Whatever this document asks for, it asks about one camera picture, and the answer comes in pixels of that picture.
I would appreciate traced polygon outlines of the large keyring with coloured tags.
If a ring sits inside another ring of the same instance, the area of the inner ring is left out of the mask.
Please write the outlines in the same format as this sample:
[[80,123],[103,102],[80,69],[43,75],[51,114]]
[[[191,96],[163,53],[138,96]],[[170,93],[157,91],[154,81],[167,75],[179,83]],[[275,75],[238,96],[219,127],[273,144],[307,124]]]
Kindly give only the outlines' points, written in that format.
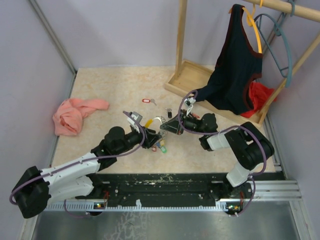
[[[165,123],[165,118],[163,116],[156,116],[152,119],[149,119],[146,124],[144,125],[145,128],[148,128],[153,122],[158,120],[161,124]],[[167,149],[165,147],[165,136],[167,135],[167,132],[165,130],[160,129],[157,133],[161,136],[160,139],[158,139],[151,147],[151,150],[153,152],[156,152],[157,149],[159,149],[163,154],[167,152]]]

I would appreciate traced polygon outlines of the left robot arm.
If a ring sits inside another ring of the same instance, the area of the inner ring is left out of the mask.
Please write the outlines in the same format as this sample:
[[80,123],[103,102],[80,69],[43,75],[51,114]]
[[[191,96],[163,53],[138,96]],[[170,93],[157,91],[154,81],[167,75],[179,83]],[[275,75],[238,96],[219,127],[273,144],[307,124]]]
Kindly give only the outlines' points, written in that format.
[[159,132],[145,127],[132,128],[129,133],[120,126],[112,127],[98,146],[73,161],[44,169],[28,168],[11,191],[9,201],[29,219],[56,202],[87,196],[97,199],[104,192],[98,172],[140,147],[150,149],[161,138]]

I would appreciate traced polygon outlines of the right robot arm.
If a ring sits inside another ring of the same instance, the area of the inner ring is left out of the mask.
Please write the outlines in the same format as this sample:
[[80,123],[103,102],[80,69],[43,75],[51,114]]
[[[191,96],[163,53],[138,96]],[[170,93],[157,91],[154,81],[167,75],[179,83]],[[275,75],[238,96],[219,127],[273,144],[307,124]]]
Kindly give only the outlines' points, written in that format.
[[267,159],[275,153],[271,142],[251,122],[219,132],[213,113],[206,113],[198,119],[181,110],[174,118],[160,125],[160,129],[176,135],[184,131],[199,133],[202,135],[198,139],[200,145],[208,152],[230,148],[237,163],[227,173],[223,185],[223,192],[229,198],[235,198],[254,169],[260,164],[265,166]]

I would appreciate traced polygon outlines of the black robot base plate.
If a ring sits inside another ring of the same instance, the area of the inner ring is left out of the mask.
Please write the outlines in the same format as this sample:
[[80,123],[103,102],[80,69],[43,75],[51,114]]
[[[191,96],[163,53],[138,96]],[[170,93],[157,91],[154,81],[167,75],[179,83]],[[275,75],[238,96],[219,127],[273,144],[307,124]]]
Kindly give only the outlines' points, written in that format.
[[254,186],[245,181],[233,187],[223,173],[151,173],[91,175],[93,192],[81,200],[102,200],[101,207],[155,210],[222,207],[230,215],[240,213]]

